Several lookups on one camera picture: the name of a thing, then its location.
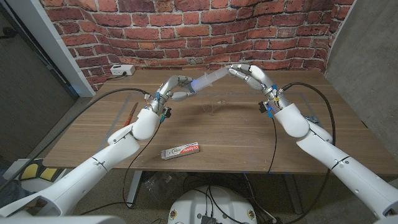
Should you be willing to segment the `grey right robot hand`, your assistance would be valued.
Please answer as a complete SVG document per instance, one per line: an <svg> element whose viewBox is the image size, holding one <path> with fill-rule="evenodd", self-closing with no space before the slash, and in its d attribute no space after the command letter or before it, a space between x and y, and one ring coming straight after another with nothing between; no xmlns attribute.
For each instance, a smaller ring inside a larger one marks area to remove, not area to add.
<svg viewBox="0 0 398 224"><path fill-rule="evenodd" d="M277 89L274 82L259 67L236 63L228 65L226 68L231 77L240 78L252 89L261 91L267 98L266 103L273 107L276 112L291 104L282 91Z"/></svg>

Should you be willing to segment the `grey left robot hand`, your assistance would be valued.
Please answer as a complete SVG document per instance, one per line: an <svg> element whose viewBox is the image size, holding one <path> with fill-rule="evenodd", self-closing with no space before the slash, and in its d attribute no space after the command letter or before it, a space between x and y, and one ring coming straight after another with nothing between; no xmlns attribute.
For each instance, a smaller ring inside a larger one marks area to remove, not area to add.
<svg viewBox="0 0 398 224"><path fill-rule="evenodd" d="M157 115L160 115L165 109L165 103L171 99L172 101L183 101L189 97L196 95L193 90L191 82L193 78L183 75L173 75L166 82L164 82L155 93L153 100L149 102L149 108ZM172 90L177 86L185 87L188 91Z"/></svg>

